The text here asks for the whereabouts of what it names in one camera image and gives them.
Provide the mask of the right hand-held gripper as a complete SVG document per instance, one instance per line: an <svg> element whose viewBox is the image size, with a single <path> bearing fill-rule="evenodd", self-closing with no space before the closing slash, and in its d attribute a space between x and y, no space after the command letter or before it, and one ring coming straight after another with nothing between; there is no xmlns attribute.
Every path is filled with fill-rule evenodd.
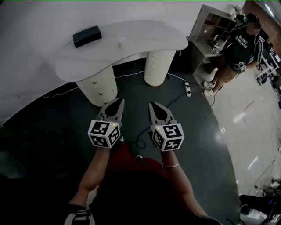
<svg viewBox="0 0 281 225"><path fill-rule="evenodd" d="M157 102L148 104L150 121L170 120L167 124L151 125L151 140L154 147L161 152L179 149L184 140L184 132L180 123L173 119L172 112Z"/></svg>

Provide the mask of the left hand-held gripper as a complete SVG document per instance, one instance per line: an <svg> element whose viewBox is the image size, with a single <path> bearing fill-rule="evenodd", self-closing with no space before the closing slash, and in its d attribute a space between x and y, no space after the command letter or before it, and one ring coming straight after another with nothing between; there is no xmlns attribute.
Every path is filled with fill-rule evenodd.
<svg viewBox="0 0 281 225"><path fill-rule="evenodd" d="M91 121L87 132L93 146L110 149L120 140L122 117L103 116L122 116L124 105L124 98L116 98L102 106L100 115Z"/></svg>

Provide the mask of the person's left forearm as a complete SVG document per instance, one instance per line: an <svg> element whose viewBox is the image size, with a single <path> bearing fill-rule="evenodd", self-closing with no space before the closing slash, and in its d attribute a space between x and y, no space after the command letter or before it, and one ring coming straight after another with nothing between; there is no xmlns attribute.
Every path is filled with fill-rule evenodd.
<svg viewBox="0 0 281 225"><path fill-rule="evenodd" d="M126 152L126 148L123 141L118 141L112 149L98 148L69 204L86 208L88 195L95 188L98 188L99 204L119 200L122 194L122 184L119 182L126 172L122 165L122 153Z"/></svg>

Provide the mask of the person's right forearm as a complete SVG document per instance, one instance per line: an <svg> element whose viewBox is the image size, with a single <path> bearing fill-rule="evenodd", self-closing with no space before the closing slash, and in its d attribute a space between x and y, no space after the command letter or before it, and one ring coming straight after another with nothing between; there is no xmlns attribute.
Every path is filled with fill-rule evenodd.
<svg viewBox="0 0 281 225"><path fill-rule="evenodd" d="M161 157L167 178L184 199L187 207L195 215L207 216L206 212L197 202L191 183L181 168L174 151L161 152Z"/></svg>

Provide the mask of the person's red skirt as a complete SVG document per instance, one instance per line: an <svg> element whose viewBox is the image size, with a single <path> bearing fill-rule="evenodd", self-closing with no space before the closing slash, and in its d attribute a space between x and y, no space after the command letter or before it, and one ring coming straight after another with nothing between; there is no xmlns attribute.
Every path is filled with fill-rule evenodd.
<svg viewBox="0 0 281 225"><path fill-rule="evenodd" d="M166 172L158 161L151 158L135 159L123 141L119 141L111 150L104 183L128 183L132 179L156 185L169 185Z"/></svg>

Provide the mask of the dark green round rug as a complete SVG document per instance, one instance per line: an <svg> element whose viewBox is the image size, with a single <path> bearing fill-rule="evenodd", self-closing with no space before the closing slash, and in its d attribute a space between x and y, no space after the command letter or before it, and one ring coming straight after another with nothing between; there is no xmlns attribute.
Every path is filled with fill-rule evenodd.
<svg viewBox="0 0 281 225"><path fill-rule="evenodd" d="M132 154L161 160L150 140L148 104L168 107L185 139L176 156L205 212L224 225L238 222L239 199L219 123L191 74L191 54L176 54L159 87L143 79L143 59L114 66L125 99L121 133ZM190 85L186 95L184 83ZM73 83L37 99L0 128L0 225L57 224L54 208L75 194L96 149L87 131L99 108Z"/></svg>

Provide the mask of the white curved table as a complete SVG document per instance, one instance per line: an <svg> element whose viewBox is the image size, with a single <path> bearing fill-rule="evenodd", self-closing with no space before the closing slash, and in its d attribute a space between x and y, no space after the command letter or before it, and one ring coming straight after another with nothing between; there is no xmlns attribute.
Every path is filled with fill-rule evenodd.
<svg viewBox="0 0 281 225"><path fill-rule="evenodd" d="M60 52L55 72L76 83L95 106L116 98L118 89L113 65L129 57L146 53L144 81L151 87L163 84L176 51L188 46L186 36L163 22L126 21L101 26L101 39L76 48L73 40ZM118 39L126 37L119 49Z"/></svg>

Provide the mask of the dark blue flat box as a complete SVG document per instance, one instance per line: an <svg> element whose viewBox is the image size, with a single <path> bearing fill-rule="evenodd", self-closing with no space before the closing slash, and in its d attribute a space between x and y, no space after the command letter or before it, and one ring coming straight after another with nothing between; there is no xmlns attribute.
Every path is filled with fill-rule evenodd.
<svg viewBox="0 0 281 225"><path fill-rule="evenodd" d="M90 42L96 41L101 38L102 38L102 35L100 32L100 29L96 25L96 26L87 28L83 31L73 34L73 43L76 48L79 48L85 44L88 44Z"/></svg>

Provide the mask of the person's black shirt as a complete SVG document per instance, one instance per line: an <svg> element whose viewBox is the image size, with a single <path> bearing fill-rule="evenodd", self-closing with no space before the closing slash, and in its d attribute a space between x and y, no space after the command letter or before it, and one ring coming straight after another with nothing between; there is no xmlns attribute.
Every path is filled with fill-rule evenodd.
<svg viewBox="0 0 281 225"><path fill-rule="evenodd" d="M195 215L170 181L167 186L132 179L119 183L122 184L119 200L99 204L96 194L86 208L68 204L62 213L61 224L222 225L213 217Z"/></svg>

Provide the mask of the white cluttered work desks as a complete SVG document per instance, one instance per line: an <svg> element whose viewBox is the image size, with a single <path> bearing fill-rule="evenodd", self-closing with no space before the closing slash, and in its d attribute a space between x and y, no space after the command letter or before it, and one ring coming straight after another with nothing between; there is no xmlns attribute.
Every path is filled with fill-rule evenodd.
<svg viewBox="0 0 281 225"><path fill-rule="evenodd" d="M264 42L261 62L258 64L257 69L259 74L256 77L256 81L260 86L266 82L278 80L278 70L281 66L281 59L273 50L273 44Z"/></svg>

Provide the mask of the white vase with plant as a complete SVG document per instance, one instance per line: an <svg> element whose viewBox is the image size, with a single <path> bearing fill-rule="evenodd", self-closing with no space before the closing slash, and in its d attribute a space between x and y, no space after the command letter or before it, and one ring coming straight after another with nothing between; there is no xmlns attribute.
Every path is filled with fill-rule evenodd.
<svg viewBox="0 0 281 225"><path fill-rule="evenodd" d="M231 19L234 20L237 15L243 14L243 11L238 5L233 5L230 13L231 13Z"/></svg>

